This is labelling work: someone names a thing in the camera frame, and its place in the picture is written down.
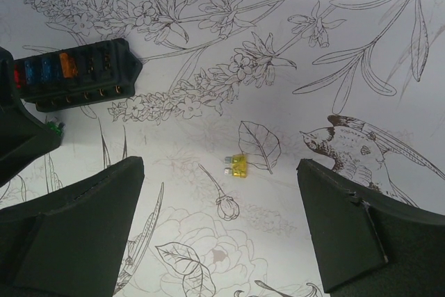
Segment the red fuse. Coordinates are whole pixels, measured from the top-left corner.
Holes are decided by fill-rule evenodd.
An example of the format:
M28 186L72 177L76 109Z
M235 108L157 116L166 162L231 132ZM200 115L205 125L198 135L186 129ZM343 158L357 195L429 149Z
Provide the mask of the red fuse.
M14 64L14 81L17 88L21 88L22 85L26 85L26 81L24 80L23 72L20 71L19 65Z

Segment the yellow blade fuse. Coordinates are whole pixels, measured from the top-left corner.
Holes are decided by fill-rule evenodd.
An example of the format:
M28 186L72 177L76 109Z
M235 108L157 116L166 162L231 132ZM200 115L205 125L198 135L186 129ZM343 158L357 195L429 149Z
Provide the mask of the yellow blade fuse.
M70 57L66 52L59 55L60 64L62 65L63 78L77 77L77 67L74 58Z
M230 165L229 168L224 169L225 175L242 178L248 176L248 160L245 155L236 154L234 156L226 156L225 163Z

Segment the flower bud drawing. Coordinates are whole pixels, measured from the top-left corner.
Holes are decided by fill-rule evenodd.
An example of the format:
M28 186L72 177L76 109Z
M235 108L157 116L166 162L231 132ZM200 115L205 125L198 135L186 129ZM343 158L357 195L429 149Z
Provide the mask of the flower bud drawing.
M237 219L239 216L238 203L230 196L224 195L216 200L218 205L218 216L226 221Z

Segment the blade fuse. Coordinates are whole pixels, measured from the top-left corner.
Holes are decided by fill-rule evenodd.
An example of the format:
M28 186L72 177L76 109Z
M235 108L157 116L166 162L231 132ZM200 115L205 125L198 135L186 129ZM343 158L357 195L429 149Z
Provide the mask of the blade fuse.
M230 165L230 167L224 169L225 175L242 178L248 176L248 160L245 155L226 156L224 162L226 165Z

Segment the orange fuse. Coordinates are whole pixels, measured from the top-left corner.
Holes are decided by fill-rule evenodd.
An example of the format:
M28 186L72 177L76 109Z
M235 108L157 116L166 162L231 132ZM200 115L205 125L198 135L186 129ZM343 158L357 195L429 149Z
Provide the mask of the orange fuse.
M66 52L59 55L60 64L62 65L62 72L64 78L77 77L77 67L74 58L68 56Z

